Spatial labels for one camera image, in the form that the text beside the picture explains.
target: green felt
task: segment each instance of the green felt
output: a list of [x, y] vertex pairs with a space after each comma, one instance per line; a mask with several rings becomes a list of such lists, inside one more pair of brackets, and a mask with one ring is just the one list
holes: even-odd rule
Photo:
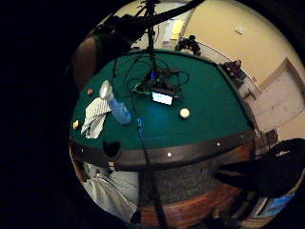
[[[123, 87], [124, 75], [133, 60], [139, 55], [131, 52], [117, 61], [117, 77], [113, 81], [118, 101], [123, 101], [132, 112], [132, 103]], [[170, 68], [188, 72], [190, 81], [183, 86], [186, 97], [174, 100], [172, 106], [152, 102], [149, 95], [135, 95], [134, 104], [142, 118], [145, 142], [148, 148], [161, 148], [196, 143], [222, 136], [235, 135], [252, 129], [250, 120], [244, 111], [240, 98], [236, 95], [233, 85], [216, 65], [180, 52], [157, 52], [156, 56], [165, 60]], [[141, 60], [150, 62], [149, 57]], [[86, 107], [98, 97], [99, 88], [105, 79], [112, 77], [113, 63], [109, 63], [100, 73], [96, 74], [84, 90], [75, 107], [71, 119], [71, 137], [77, 143], [101, 147], [103, 140], [120, 141], [123, 150], [140, 149], [140, 141], [136, 128], [136, 117], [132, 112], [132, 123], [119, 124], [111, 114], [104, 122], [104, 130], [97, 139], [87, 139], [80, 135], [81, 128], [74, 130], [72, 123], [76, 119], [84, 123]], [[137, 63], [131, 70], [128, 79], [141, 77], [148, 72], [149, 66]], [[87, 95], [87, 89], [92, 88], [93, 94]], [[182, 108], [188, 108], [191, 115], [187, 119], [179, 116]]]

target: person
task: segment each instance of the person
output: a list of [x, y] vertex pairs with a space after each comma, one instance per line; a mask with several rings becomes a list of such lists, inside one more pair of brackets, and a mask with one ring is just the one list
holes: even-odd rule
[[238, 172], [229, 176], [217, 172], [214, 177], [262, 198], [279, 198], [298, 182], [305, 167], [305, 139], [283, 140], [261, 158], [223, 164], [220, 170]]
[[110, 17], [89, 32], [76, 49], [72, 61], [72, 73], [77, 89], [81, 91], [92, 76], [108, 62], [131, 49], [131, 44], [139, 39], [144, 29], [131, 28], [133, 17], [124, 15]]
[[230, 78], [240, 78], [242, 71], [241, 60], [237, 59], [235, 61], [226, 62], [220, 65], [222, 69], [229, 75]]
[[126, 222], [138, 223], [138, 173], [110, 171], [80, 162], [74, 159], [71, 145], [69, 152], [76, 176], [91, 199], [104, 211]]
[[241, 60], [226, 62], [220, 64], [220, 67], [226, 72], [230, 79], [234, 82], [235, 86], [239, 89], [244, 84], [245, 75], [242, 73]]
[[178, 44], [174, 47], [176, 51], [181, 51], [182, 49], [189, 49], [193, 51], [194, 55], [200, 56], [201, 51], [198, 43], [195, 41], [195, 36], [190, 35], [189, 38], [183, 38], [178, 42]]
[[87, 35], [72, 57], [72, 73], [77, 89], [81, 91], [107, 63], [130, 51], [132, 43], [141, 38], [147, 28], [176, 17], [203, 1], [193, 0], [181, 7], [150, 16], [110, 16]]

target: white cue ball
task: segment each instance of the white cue ball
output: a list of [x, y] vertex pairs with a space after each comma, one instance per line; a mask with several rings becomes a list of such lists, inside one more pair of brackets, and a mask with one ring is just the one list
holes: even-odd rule
[[188, 118], [190, 116], [190, 111], [189, 109], [183, 108], [180, 110], [180, 116], [182, 118]]

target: black object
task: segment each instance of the black object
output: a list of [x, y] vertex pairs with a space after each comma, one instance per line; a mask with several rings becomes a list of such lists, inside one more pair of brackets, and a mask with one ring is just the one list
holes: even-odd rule
[[141, 218], [142, 218], [142, 214], [141, 214], [141, 212], [139, 210], [137, 210], [132, 215], [131, 223], [133, 223], [133, 224], [136, 224], [136, 223], [141, 224]]
[[103, 150], [105, 155], [108, 157], [115, 157], [121, 148], [121, 143], [118, 141], [114, 141], [111, 143], [107, 143], [107, 141], [103, 141]]
[[305, 167], [305, 139], [284, 140], [262, 158], [222, 165], [220, 169], [245, 176], [216, 174], [219, 180], [254, 191], [263, 198], [279, 198], [298, 182]]

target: black cable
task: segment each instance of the black cable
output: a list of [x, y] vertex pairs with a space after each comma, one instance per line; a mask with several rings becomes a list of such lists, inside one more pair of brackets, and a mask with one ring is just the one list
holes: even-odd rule
[[146, 144], [145, 144], [144, 136], [143, 136], [144, 131], [143, 131], [143, 128], [142, 128], [142, 119], [138, 115], [137, 110], [134, 106], [133, 94], [132, 94], [131, 100], [132, 100], [132, 110], [133, 110], [133, 112], [136, 116], [136, 121], [137, 121], [137, 132], [138, 132], [138, 135], [139, 135], [139, 138], [140, 138], [140, 141], [141, 141], [141, 147], [142, 147], [144, 158], [145, 158], [146, 164], [147, 164], [146, 171], [147, 171], [149, 177], [151, 178], [152, 198], [153, 198], [154, 209], [155, 209], [156, 214], [157, 214], [157, 218], [158, 218], [158, 221], [159, 221], [160, 228], [161, 229], [170, 229], [170, 227], [169, 227], [169, 225], [166, 221], [165, 214], [164, 214], [159, 190], [157, 188], [157, 184], [156, 184], [156, 180], [155, 180], [155, 176], [154, 176], [154, 172], [153, 172], [153, 167], [151, 165], [150, 158], [149, 158], [148, 153], [147, 153], [147, 148], [146, 148]]

